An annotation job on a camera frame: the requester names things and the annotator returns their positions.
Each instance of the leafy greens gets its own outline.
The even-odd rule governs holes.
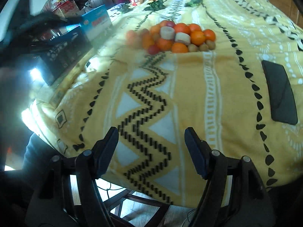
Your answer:
[[[149,6],[146,7],[144,10],[145,11],[158,11],[165,9],[166,6],[163,4],[163,0],[157,0],[149,3]]]
[[[118,8],[117,10],[120,11],[121,13],[128,13],[132,11],[132,8],[129,8],[127,4],[124,4],[122,8]]]
[[[199,7],[202,4],[202,0],[191,0],[188,3],[185,3],[185,7]]]

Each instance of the white triangle pattern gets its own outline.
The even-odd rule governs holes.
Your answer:
[[[169,94],[170,83],[171,83],[171,76],[169,75],[164,81],[164,84],[162,84],[160,87],[155,88],[155,90]]]
[[[168,70],[168,71],[175,70],[175,65],[174,65],[173,61],[171,61],[171,60],[168,60],[168,61],[162,63],[159,67],[161,67],[162,69]]]
[[[146,71],[144,71],[142,68],[137,68],[133,71],[132,75],[131,75],[131,80],[133,79],[137,79],[137,78],[143,78],[143,77],[147,77],[150,74]]]
[[[129,110],[140,107],[141,105],[132,99],[127,93],[123,92],[121,96],[121,101],[118,105],[116,111],[116,118],[119,118],[121,115],[125,114]]]
[[[165,174],[162,177],[159,177],[154,180],[156,183],[167,188],[169,191],[173,192],[176,195],[180,195],[179,190],[179,167],[175,167],[170,172]]]
[[[117,155],[118,162],[121,166],[128,166],[139,158],[138,155],[120,141],[115,149],[115,154]]]
[[[176,144],[174,127],[175,126],[172,119],[172,111],[170,111],[165,117],[150,126],[149,129],[159,136],[162,136],[167,141]]]

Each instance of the table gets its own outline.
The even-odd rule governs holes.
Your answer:
[[[266,0],[164,0],[166,9],[110,12],[115,34],[93,57],[59,106],[36,100],[26,124],[67,157],[93,147],[111,126],[119,129],[104,179],[156,200],[196,207],[205,181],[184,143],[192,126],[225,156],[251,157],[268,189],[302,175],[303,30]],[[217,48],[188,54],[125,46],[125,33],[171,19],[197,23],[217,35]],[[298,124],[271,119],[262,60],[285,67]],[[228,204],[231,178],[223,205]]]

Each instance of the plastic bag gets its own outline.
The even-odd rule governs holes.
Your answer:
[[[56,8],[58,8],[60,5],[65,3],[67,0],[52,0],[51,1],[51,10],[54,11]]]

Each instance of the tangerine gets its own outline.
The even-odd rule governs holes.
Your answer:
[[[190,28],[190,31],[202,31],[201,27],[198,24],[192,23],[188,26]]]
[[[149,34],[149,30],[148,29],[142,29],[139,31],[139,35],[142,37],[145,34]]]
[[[160,50],[162,51],[168,51],[172,48],[173,41],[171,40],[166,40],[163,38],[159,38],[157,41],[157,46],[159,47]]]
[[[188,35],[190,35],[190,32],[191,32],[190,28],[186,24],[184,24],[184,23],[178,23],[178,24],[176,24],[174,26],[174,30],[175,30],[176,33],[183,32],[183,33],[186,33]]]
[[[150,34],[144,34],[142,36],[142,47],[147,50],[150,46],[154,45],[155,41],[153,40]]]
[[[134,31],[134,30],[129,30],[127,33],[126,33],[126,39],[127,40],[132,40],[134,38],[136,38],[138,36],[138,34]]]
[[[172,46],[173,53],[188,53],[188,47],[182,43],[174,43]]]
[[[203,33],[206,36],[206,40],[211,40],[213,42],[216,40],[216,34],[214,31],[207,29],[207,30],[203,31]]]
[[[155,26],[152,26],[151,29],[149,30],[150,34],[153,35],[155,33],[160,34],[161,26],[160,24],[157,24]]]
[[[206,41],[206,36],[202,31],[193,31],[190,34],[190,40],[192,44],[196,46],[200,46]]]

